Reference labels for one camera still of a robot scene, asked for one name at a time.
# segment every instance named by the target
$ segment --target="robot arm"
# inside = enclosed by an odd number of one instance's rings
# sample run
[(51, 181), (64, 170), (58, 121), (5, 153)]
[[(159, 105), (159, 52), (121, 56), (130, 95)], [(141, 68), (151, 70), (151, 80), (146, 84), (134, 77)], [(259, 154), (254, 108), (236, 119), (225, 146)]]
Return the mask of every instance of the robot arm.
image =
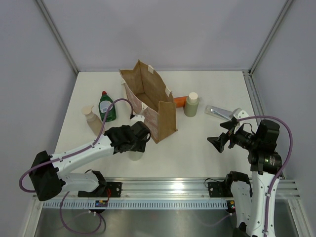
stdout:
[(150, 130), (138, 121), (132, 126), (112, 127), (100, 137), (98, 142), (87, 143), (73, 150), (48, 155), (46, 151), (37, 154), (32, 167), (53, 159), (60, 161), (35, 169), (30, 173), (30, 179), (40, 201), (48, 200), (60, 192), (85, 191), (96, 195), (102, 194), (106, 181), (99, 171), (86, 174), (71, 173), (73, 170), (96, 159), (112, 156), (127, 151), (144, 152), (150, 139)]
[[(268, 188), (282, 167), (281, 157), (275, 151), (279, 125), (265, 119), (261, 121), (257, 132), (252, 134), (243, 130), (243, 125), (237, 121), (238, 118), (240, 117), (235, 113), (232, 120), (220, 124), (228, 130), (226, 134), (207, 138), (220, 153), (223, 152), (224, 145), (228, 141), (230, 141), (229, 148), (238, 145), (249, 151), (248, 161), (251, 164), (253, 187), (251, 188), (248, 175), (234, 171), (230, 172), (220, 185), (221, 190), (224, 190), (221, 193), (230, 193), (235, 199), (237, 228), (234, 230), (233, 237), (263, 237), (267, 234), (269, 237), (275, 237), (274, 207), (279, 179), (274, 182), (271, 194), (268, 194)], [(270, 197), (268, 213), (265, 212), (267, 195)], [(269, 221), (267, 233), (264, 232), (266, 216)]]

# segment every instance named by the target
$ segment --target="paper bag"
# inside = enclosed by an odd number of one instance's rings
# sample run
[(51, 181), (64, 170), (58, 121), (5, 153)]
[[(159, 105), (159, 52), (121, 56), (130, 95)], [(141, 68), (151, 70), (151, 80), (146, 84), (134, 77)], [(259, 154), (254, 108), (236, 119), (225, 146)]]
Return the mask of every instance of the paper bag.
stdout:
[(128, 100), (135, 113), (145, 116), (144, 123), (158, 143), (171, 135), (176, 128), (176, 104), (172, 92), (159, 74), (138, 61), (133, 70), (120, 70)]

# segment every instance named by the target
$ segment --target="bottle cap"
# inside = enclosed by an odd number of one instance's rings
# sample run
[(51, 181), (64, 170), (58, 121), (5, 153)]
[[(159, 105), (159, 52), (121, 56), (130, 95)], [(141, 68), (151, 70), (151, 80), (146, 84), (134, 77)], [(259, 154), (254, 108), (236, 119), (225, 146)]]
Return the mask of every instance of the bottle cap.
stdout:
[(87, 105), (81, 109), (81, 113), (86, 116), (87, 119), (93, 117), (92, 108), (94, 105)]
[(195, 103), (196, 101), (198, 101), (198, 94), (196, 94), (195, 92), (191, 92), (189, 94), (189, 101), (191, 103)]

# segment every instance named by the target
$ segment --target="green bottle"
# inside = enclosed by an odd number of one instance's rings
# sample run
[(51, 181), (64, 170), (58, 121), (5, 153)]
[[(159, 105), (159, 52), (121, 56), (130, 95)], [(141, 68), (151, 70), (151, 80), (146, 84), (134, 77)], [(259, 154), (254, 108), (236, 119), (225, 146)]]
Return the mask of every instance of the green bottle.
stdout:
[[(101, 120), (103, 121), (105, 112), (107, 111), (110, 104), (113, 103), (113, 100), (107, 95), (105, 91), (102, 91), (102, 96), (99, 103), (99, 112), (101, 116)], [(111, 110), (108, 113), (106, 122), (113, 121), (117, 118), (117, 114), (115, 112), (115, 105), (111, 108)]]

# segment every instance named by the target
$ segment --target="gray wall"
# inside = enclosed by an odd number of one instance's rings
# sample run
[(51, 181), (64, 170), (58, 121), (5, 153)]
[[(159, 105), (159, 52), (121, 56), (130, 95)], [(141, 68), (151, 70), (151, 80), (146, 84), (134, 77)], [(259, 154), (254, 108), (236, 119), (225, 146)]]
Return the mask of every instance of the gray wall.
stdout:
[(31, 198), (19, 177), (38, 152), (54, 151), (75, 79), (34, 2), (2, 2), (0, 236), (18, 236)]
[[(311, 226), (316, 233), (316, 1), (295, 1), (267, 54), (255, 71), (255, 82), (267, 115), (284, 119), (293, 131), (294, 148), (286, 175), (297, 180)], [(279, 150), (285, 157), (288, 136)]]
[(248, 69), (285, 0), (44, 0), (81, 71)]

